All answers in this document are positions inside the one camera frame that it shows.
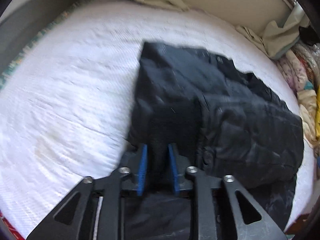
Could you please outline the black jacket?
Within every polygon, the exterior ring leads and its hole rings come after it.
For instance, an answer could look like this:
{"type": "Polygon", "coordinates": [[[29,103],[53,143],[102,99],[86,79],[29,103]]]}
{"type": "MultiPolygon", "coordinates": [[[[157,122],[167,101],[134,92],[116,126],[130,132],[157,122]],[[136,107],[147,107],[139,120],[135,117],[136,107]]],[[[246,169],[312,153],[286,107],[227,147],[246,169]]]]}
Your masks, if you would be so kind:
{"type": "Polygon", "coordinates": [[[148,147],[143,194],[123,198],[124,239],[190,239],[169,145],[207,175],[232,175],[284,231],[304,152],[301,118],[253,73],[200,48],[145,42],[128,142],[148,147]]]}

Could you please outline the white quilted mattress cover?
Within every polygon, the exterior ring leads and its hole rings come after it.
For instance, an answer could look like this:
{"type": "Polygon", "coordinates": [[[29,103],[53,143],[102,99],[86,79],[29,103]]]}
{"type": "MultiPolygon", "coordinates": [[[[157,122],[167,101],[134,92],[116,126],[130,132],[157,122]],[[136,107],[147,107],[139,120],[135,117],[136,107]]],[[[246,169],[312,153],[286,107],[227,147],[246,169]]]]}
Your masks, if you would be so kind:
{"type": "MultiPolygon", "coordinates": [[[[23,239],[84,177],[109,176],[135,150],[127,136],[145,42],[224,56],[300,117],[276,63],[220,18],[129,0],[87,0],[68,10],[1,89],[1,216],[23,239]]],[[[303,140],[284,231],[313,195],[313,149],[304,132],[303,140]]]]}

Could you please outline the green floral bed sheet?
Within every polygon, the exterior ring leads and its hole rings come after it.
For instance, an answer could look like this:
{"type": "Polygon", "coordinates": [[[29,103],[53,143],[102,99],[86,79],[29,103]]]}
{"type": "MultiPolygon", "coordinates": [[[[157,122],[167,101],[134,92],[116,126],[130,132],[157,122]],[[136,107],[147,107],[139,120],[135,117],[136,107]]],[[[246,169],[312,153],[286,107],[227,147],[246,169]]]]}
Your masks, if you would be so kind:
{"type": "Polygon", "coordinates": [[[62,23],[65,19],[68,18],[69,14],[71,14],[73,10],[66,10],[62,12],[53,22],[48,24],[45,28],[40,30],[18,53],[17,56],[9,63],[7,67],[1,73],[1,89],[6,85],[7,81],[13,76],[15,70],[22,63],[27,53],[31,51],[39,41],[48,34],[52,29],[54,29],[57,25],[62,23]]]}

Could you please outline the pile of folded blankets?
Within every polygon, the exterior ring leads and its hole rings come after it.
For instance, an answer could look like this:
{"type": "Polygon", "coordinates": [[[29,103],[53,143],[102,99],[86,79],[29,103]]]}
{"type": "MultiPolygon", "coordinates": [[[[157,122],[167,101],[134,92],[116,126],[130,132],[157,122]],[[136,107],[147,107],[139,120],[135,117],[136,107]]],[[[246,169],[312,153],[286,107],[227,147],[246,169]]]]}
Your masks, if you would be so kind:
{"type": "Polygon", "coordinates": [[[297,98],[304,137],[313,148],[319,146],[315,131],[319,47],[298,42],[276,61],[276,66],[297,98]]]}

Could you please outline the black garment on pile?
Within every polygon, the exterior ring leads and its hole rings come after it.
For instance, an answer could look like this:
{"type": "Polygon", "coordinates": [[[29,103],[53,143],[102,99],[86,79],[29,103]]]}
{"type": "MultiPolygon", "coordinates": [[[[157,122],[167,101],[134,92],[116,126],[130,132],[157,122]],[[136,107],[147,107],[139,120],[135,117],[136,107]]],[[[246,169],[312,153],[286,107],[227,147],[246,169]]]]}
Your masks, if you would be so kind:
{"type": "Polygon", "coordinates": [[[299,27],[299,36],[302,42],[307,44],[308,46],[314,46],[319,43],[319,36],[315,32],[312,26],[308,27],[299,27]]]}

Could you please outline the dark grey headboard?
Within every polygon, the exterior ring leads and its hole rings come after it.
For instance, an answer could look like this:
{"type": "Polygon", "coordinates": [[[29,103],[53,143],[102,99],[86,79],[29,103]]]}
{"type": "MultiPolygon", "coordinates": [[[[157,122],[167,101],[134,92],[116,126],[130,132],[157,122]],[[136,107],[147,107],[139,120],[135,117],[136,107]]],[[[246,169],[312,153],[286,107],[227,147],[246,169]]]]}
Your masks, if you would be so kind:
{"type": "Polygon", "coordinates": [[[31,0],[1,23],[1,72],[25,45],[78,0],[31,0]]]}

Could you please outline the beige curtain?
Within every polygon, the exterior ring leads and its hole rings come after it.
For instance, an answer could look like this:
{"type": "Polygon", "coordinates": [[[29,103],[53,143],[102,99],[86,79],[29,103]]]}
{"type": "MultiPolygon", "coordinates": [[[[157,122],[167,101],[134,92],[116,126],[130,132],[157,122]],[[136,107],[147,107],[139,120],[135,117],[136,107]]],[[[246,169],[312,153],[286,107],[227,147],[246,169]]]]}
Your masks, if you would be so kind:
{"type": "Polygon", "coordinates": [[[310,20],[298,2],[290,0],[133,0],[163,9],[200,9],[217,16],[271,59],[278,59],[300,38],[310,20]]]}

